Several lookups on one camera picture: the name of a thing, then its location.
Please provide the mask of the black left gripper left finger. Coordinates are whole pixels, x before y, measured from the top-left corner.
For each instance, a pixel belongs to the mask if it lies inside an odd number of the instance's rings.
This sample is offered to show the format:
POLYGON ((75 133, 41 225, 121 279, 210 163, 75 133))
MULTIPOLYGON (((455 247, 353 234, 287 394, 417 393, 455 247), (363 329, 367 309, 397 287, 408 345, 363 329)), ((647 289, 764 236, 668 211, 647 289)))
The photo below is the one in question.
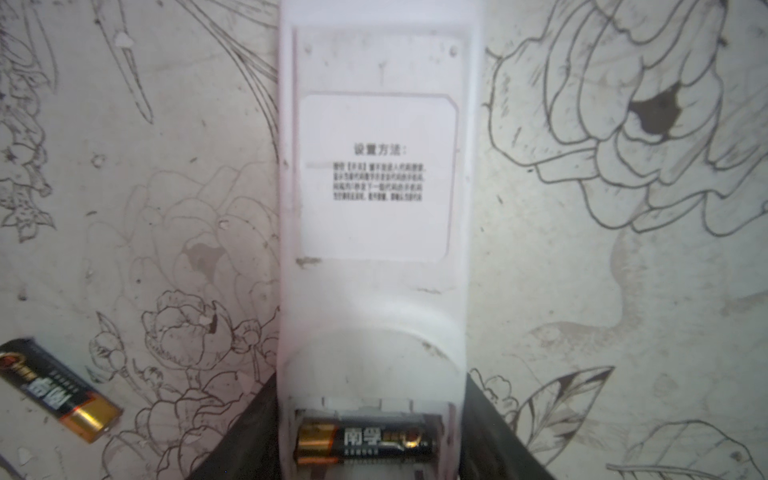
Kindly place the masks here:
POLYGON ((277 375, 273 374, 190 480, 279 478, 277 375))

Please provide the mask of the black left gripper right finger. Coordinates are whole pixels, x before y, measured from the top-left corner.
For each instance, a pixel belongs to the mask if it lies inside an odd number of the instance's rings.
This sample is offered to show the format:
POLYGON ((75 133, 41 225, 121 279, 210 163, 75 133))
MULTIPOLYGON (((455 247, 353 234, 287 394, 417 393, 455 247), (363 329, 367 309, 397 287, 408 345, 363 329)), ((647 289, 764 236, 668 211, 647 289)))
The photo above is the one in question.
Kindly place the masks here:
POLYGON ((462 415, 462 480, 554 480, 467 375, 462 415))

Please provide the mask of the black gold AAA battery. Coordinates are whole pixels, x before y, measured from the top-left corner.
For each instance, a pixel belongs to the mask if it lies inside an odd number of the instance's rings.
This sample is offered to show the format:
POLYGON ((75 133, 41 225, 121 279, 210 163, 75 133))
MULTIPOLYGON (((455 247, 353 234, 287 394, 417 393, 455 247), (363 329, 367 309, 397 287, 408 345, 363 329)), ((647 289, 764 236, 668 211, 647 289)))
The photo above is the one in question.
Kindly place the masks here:
POLYGON ((122 408, 32 338, 1 345, 1 378, 89 444, 123 414, 122 408))
POLYGON ((429 463, 439 452, 424 422, 311 420, 298 430, 293 459, 299 466, 429 463))

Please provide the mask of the large white remote control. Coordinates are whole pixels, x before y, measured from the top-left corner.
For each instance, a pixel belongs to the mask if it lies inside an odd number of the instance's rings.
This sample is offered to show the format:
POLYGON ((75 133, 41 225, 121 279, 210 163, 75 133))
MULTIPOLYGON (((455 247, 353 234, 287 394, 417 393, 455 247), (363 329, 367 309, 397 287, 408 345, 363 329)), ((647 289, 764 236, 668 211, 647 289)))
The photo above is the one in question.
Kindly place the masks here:
POLYGON ((285 1, 281 473, 454 479, 467 380, 480 1, 285 1), (311 420, 421 421, 429 463, 299 466, 311 420))

